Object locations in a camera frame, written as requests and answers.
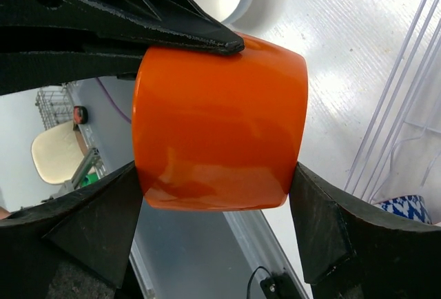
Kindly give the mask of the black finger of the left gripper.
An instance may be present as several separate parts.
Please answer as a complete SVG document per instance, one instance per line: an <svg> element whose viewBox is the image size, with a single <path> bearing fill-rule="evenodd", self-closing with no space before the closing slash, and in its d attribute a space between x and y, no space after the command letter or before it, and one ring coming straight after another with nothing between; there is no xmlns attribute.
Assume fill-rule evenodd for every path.
<svg viewBox="0 0 441 299"><path fill-rule="evenodd" d="M194 0L1 0L1 93L133 79L152 46L229 56L245 42Z"/></svg>

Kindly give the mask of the orange plastic square bowl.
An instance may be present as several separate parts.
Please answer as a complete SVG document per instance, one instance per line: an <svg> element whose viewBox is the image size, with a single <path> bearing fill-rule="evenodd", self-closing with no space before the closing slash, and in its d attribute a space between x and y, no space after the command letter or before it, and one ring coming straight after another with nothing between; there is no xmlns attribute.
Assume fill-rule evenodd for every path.
<svg viewBox="0 0 441 299"><path fill-rule="evenodd" d="M147 49L132 146L150 206L231 212L286 201L307 115L307 63L268 41L243 40L231 56Z"/></svg>

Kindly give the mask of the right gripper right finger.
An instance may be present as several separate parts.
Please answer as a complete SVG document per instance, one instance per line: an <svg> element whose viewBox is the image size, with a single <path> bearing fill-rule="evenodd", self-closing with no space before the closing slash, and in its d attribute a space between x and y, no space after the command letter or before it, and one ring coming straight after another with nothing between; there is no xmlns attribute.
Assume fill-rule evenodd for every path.
<svg viewBox="0 0 441 299"><path fill-rule="evenodd" d="M301 163L289 193L314 298L439 298L440 228L385 212Z"/></svg>

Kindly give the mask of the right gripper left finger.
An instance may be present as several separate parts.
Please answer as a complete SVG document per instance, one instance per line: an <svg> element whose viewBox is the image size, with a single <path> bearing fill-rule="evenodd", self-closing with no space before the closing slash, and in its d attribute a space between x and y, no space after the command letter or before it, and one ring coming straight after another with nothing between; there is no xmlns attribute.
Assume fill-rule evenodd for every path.
<svg viewBox="0 0 441 299"><path fill-rule="evenodd" d="M113 298L143 194L134 163L1 220L2 298Z"/></svg>

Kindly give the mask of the red blue patterned bowl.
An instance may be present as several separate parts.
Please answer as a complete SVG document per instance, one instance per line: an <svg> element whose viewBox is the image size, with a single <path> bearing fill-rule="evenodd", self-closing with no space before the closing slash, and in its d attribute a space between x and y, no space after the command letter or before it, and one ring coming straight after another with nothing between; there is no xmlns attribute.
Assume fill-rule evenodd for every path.
<svg viewBox="0 0 441 299"><path fill-rule="evenodd" d="M396 216L428 225L432 224L432 219L426 208L424 198L420 195L399 196L375 203L374 206Z"/></svg>

